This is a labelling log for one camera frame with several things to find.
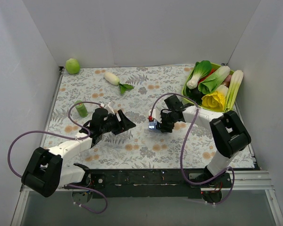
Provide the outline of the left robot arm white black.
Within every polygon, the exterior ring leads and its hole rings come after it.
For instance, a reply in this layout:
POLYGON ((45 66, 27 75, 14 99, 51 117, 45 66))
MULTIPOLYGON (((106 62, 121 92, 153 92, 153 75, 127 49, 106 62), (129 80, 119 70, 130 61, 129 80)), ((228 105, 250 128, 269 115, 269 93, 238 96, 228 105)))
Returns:
POLYGON ((34 150, 22 175, 21 182, 44 197, 51 196, 57 188, 71 184, 87 188, 91 184, 91 170, 80 163, 70 167, 65 164, 101 141, 103 134, 118 135, 136 125, 122 112, 110 113, 107 109, 97 108, 79 130, 73 140, 67 140, 58 146, 34 150))

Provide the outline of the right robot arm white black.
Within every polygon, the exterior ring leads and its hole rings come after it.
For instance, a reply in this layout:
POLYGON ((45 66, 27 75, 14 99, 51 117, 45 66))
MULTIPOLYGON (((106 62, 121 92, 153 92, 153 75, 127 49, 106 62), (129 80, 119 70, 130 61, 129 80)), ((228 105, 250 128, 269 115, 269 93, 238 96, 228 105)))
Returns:
POLYGON ((206 184, 215 187, 221 182, 221 175, 231 167, 233 158, 251 143, 251 137, 235 111, 225 113, 213 112, 200 107, 196 102, 183 104, 180 94, 167 93, 165 103, 167 110, 157 110, 154 106, 148 111, 149 127, 162 133, 171 133, 178 121, 202 126, 211 131, 217 151, 205 167, 202 179, 189 180, 182 170, 184 180, 197 186, 206 184))

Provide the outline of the blue pill organizer box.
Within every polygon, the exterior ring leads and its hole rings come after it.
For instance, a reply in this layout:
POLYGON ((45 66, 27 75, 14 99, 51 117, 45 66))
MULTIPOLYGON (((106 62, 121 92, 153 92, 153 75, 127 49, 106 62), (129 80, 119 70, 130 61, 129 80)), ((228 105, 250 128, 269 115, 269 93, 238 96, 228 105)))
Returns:
POLYGON ((156 129, 157 121, 153 120, 149 122, 149 129, 156 129))

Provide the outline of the green pill bottle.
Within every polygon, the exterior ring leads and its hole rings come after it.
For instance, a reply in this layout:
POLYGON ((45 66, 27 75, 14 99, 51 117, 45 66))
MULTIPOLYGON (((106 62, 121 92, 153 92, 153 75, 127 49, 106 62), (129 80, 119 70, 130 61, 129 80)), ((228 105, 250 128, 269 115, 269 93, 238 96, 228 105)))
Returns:
POLYGON ((81 100, 77 100, 75 102, 75 109, 77 110, 78 114, 84 118, 88 116, 88 111, 84 105, 84 103, 81 100))

